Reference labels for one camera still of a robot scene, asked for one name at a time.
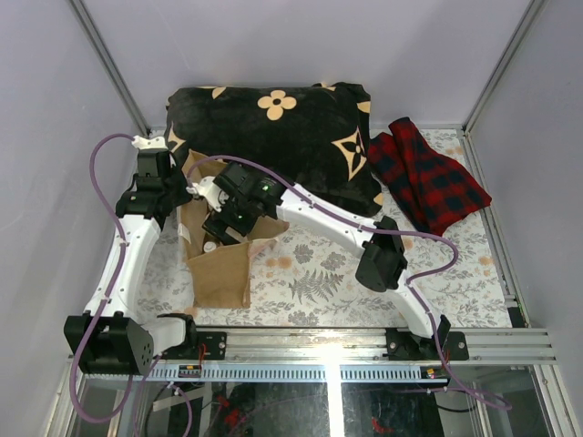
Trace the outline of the yellow liquid bottle white cap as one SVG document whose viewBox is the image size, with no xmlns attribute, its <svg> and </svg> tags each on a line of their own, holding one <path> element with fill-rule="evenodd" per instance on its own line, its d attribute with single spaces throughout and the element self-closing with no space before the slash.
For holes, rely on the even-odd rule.
<svg viewBox="0 0 583 437">
<path fill-rule="evenodd" d="M 204 243 L 203 251 L 205 253 L 210 253 L 213 250 L 215 250 L 217 247 L 218 247 L 218 245 L 214 241 L 207 241 Z"/>
</svg>

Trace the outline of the brown jute canvas bag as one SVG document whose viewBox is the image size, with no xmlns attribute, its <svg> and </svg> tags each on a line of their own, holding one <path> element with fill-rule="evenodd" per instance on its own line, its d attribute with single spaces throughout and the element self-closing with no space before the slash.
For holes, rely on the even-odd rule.
<svg viewBox="0 0 583 437">
<path fill-rule="evenodd" d="M 210 240 L 203 229 L 210 209 L 204 200 L 192 200 L 179 207 L 179 235 L 183 259 L 192 279 L 196 309 L 247 309 L 251 306 L 251 265 L 266 248 L 273 248 L 289 228 L 285 221 L 260 218 L 242 243 L 206 252 Z"/>
</svg>

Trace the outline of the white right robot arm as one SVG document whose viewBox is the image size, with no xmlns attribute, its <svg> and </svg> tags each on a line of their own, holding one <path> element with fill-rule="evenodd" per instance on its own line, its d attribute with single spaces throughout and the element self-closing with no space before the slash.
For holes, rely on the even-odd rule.
<svg viewBox="0 0 583 437">
<path fill-rule="evenodd" d="M 448 346 L 451 324 L 424 294 L 414 288 L 418 277 L 408 270 L 402 238 L 405 231 L 388 217 L 379 220 L 355 215 L 318 198 L 259 164 L 230 158 L 216 176 L 192 182 L 188 188 L 210 207 L 204 228 L 224 244 L 251 233 L 262 217 L 303 226 L 342 246 L 359 260 L 357 281 L 375 292 L 388 292 L 415 335 L 417 352 L 435 359 Z"/>
</svg>

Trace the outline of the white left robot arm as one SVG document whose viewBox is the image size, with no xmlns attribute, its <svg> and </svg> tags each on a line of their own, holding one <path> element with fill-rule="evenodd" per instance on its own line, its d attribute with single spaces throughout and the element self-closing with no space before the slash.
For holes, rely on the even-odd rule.
<svg viewBox="0 0 583 437">
<path fill-rule="evenodd" d="M 138 319 L 138 290 L 166 218 L 191 199 L 187 182 L 163 148 L 138 153 L 138 171 L 118 201 L 116 234 L 89 303 L 66 319 L 64 333 L 85 374 L 145 375 L 158 355 L 186 360 L 199 348 L 189 315 Z"/>
</svg>

